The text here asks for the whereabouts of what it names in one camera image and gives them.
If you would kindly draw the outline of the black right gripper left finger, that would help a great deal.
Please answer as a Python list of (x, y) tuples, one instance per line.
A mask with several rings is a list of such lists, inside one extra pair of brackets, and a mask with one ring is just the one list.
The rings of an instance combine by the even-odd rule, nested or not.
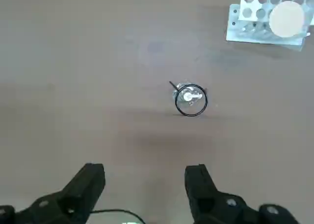
[(16, 211), (0, 207), (2, 224), (85, 224), (105, 188), (103, 164), (85, 164), (60, 191), (38, 198)]

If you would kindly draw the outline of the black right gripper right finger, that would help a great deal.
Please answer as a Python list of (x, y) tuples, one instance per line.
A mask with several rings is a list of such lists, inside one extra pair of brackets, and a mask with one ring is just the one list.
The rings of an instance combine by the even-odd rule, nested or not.
[(219, 191), (204, 164), (187, 166), (184, 185), (195, 224), (297, 224), (284, 207), (249, 207), (240, 196)]

